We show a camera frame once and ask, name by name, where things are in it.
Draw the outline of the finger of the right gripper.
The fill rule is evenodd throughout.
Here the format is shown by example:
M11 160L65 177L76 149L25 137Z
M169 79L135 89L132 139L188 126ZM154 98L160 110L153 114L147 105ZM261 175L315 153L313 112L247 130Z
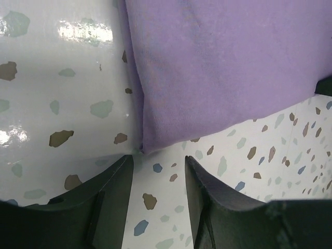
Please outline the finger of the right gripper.
M314 93L324 96L332 96L332 75L319 80L316 84Z

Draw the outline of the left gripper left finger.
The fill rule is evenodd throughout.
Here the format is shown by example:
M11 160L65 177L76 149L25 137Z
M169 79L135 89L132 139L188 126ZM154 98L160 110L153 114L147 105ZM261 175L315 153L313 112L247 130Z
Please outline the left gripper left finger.
M134 161L104 172L45 205L1 202L1 248L121 248Z

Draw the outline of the purple t-shirt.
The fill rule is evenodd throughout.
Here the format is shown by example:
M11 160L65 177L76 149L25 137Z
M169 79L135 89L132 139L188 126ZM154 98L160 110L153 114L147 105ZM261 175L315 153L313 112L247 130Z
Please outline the purple t-shirt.
M143 153L259 119L331 75L331 1L118 1Z

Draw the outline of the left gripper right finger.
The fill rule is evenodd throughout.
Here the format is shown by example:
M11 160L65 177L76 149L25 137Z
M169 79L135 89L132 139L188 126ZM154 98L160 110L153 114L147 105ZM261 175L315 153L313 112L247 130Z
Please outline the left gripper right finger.
M185 158L194 248L331 248L331 201L272 200L236 191Z

